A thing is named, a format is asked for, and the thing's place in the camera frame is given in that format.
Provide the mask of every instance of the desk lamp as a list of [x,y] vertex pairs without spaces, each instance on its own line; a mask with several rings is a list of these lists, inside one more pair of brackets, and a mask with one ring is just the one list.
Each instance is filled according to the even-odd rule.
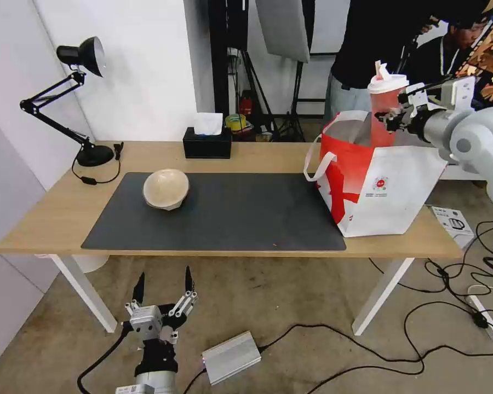
[[[80,70],[80,66],[84,66],[87,70],[91,71],[95,75],[102,77],[102,71],[104,70],[106,65],[104,62],[104,50],[102,48],[100,40],[98,39],[98,37],[90,37],[78,47],[68,47],[65,45],[61,45],[56,49],[56,55],[59,60],[62,63],[67,64],[73,72],[60,82],[57,82],[44,91],[41,91],[39,94],[34,95],[33,97],[26,100],[22,100],[20,102],[20,108],[28,114],[31,114],[35,118],[41,120],[42,122],[50,125],[54,129],[57,129],[72,140],[78,142],[81,145],[81,149],[77,154],[76,161],[81,166],[99,166],[110,161],[114,155],[115,158],[119,160],[121,155],[120,151],[122,150],[121,144],[117,144],[117,146],[115,146],[116,151],[114,153],[111,148],[107,146],[93,144],[89,140],[88,136],[64,127],[60,123],[54,121],[53,119],[40,112],[40,110],[46,105],[52,103],[55,100],[58,100],[62,96],[74,91],[84,84],[86,73]],[[71,80],[73,80],[76,84],[58,94],[47,95],[52,90],[58,88],[63,84],[66,84],[68,81]],[[86,178],[85,180],[82,179],[82,181],[85,183],[91,183],[89,179],[91,178]]]

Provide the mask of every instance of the black shirt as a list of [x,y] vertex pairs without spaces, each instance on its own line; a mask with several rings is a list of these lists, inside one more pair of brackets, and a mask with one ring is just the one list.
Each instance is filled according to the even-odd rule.
[[431,15],[473,24],[488,1],[351,0],[345,37],[331,72],[342,84],[364,89],[376,74],[376,60],[394,72],[404,45],[420,33]]
[[[437,37],[420,46],[409,58],[405,74],[409,83],[424,82],[426,84],[439,82],[448,74],[454,74],[467,60],[471,50],[449,49],[441,47],[442,37]],[[443,49],[443,64],[440,64],[440,49]]]

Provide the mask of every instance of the lamp base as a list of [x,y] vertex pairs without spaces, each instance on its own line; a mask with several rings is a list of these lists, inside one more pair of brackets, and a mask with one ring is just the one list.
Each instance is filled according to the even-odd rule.
[[110,147],[104,145],[84,146],[77,154],[77,163],[83,167],[96,167],[107,163],[115,154]]

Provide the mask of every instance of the concrete floor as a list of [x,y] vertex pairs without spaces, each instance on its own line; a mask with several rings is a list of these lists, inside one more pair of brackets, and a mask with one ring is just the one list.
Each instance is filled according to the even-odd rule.
[[[493,220],[493,206],[483,189],[470,182],[440,182],[429,202],[460,209],[471,225]],[[493,234],[487,236],[493,245]],[[468,262],[482,265],[486,253],[475,245]],[[386,261],[378,260],[381,267]],[[263,345],[291,324],[327,323],[350,333],[351,323],[376,285],[380,273],[366,260],[247,259],[247,258],[128,258],[112,257],[91,282],[117,320],[127,318],[124,303],[139,274],[146,273],[145,303],[174,302],[183,291],[184,268],[192,268],[199,303],[182,327],[177,345],[183,392],[201,370],[200,353],[250,330]],[[463,292],[472,283],[468,272],[452,285]],[[439,279],[417,260],[403,282],[437,289]],[[403,334],[403,320],[413,307],[431,300],[454,300],[448,294],[421,294],[397,287],[359,340],[388,357],[415,357]],[[493,295],[483,298],[493,308]],[[408,324],[421,349],[450,344],[465,352],[493,352],[493,342],[466,314],[449,306],[419,310]],[[0,358],[1,393],[76,393],[77,375],[118,337],[105,333],[71,286],[59,275],[28,321]],[[84,381],[92,394],[114,393],[133,383],[141,354],[139,341],[127,337],[115,353]],[[256,366],[210,387],[204,375],[190,390],[195,393],[304,394],[317,382],[348,367],[376,364],[375,356],[325,329],[297,329],[263,354]],[[388,367],[416,371],[419,365]],[[493,357],[465,358],[448,350],[432,354],[420,376],[360,370],[328,383],[317,393],[454,394],[493,392]]]

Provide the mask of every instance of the fire extinguisher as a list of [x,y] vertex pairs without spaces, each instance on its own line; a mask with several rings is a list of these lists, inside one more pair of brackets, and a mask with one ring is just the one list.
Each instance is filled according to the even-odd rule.
[[239,113],[243,115],[252,114],[252,98],[250,90],[243,90],[243,96],[239,102]]

